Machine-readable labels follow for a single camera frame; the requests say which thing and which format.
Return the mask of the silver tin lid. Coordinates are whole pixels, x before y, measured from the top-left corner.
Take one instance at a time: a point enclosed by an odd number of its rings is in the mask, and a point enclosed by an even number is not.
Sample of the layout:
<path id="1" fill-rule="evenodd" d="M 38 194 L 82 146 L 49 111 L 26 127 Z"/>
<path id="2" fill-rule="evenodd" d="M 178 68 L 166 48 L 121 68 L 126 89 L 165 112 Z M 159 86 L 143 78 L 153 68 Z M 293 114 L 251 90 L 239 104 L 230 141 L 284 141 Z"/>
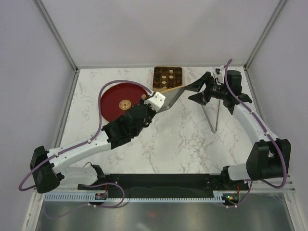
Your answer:
<path id="1" fill-rule="evenodd" d="M 171 89 L 166 89 L 161 92 L 165 96 L 164 104 L 158 111 L 158 113 L 164 112 L 166 110 L 169 110 L 174 103 L 179 99 L 179 97 L 183 94 L 185 91 L 185 86 L 178 86 Z"/>

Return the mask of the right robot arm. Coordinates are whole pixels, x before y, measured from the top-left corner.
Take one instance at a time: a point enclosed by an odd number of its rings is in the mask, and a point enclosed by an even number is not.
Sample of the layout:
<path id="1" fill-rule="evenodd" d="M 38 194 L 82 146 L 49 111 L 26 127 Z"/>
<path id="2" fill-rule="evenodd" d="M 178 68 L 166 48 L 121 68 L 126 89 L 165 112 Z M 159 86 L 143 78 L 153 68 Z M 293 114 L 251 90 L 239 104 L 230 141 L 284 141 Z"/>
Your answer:
<path id="1" fill-rule="evenodd" d="M 252 110 L 251 98 L 242 93 L 239 71 L 227 71 L 223 83 L 219 83 L 210 72 L 205 72 L 185 89 L 194 92 L 189 100 L 200 105 L 206 105 L 212 98 L 222 100 L 230 114 L 242 125 L 253 146 L 245 163 L 224 168 L 226 174 L 220 177 L 222 188 L 231 190 L 238 180 L 267 182 L 282 178 L 282 184 L 285 184 L 291 144 L 287 139 L 278 138 Z"/>

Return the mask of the silver metal tongs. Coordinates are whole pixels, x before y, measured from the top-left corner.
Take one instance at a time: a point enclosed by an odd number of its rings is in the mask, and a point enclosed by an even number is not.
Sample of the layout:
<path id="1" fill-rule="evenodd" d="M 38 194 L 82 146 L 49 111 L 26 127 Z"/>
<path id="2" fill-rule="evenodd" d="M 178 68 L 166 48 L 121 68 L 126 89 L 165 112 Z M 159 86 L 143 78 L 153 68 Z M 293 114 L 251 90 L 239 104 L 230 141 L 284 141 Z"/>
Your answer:
<path id="1" fill-rule="evenodd" d="M 215 99 L 209 102 L 206 106 L 202 106 L 203 113 L 209 125 L 212 134 L 218 130 L 218 118 L 220 110 L 220 100 Z"/>

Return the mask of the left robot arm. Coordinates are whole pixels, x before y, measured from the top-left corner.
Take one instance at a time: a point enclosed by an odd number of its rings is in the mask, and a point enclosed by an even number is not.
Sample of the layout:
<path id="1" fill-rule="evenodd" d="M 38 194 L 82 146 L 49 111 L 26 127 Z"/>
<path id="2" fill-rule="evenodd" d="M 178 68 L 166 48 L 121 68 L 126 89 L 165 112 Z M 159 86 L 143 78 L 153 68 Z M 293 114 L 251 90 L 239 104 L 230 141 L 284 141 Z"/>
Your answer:
<path id="1" fill-rule="evenodd" d="M 151 123 L 160 110 L 151 104 L 140 103 L 128 109 L 113 122 L 102 127 L 96 136 L 66 148 L 46 150 L 39 146 L 34 150 L 30 162 L 35 188 L 38 193 L 56 189 L 64 179 L 67 167 L 93 154 L 122 146 L 137 136 Z"/>

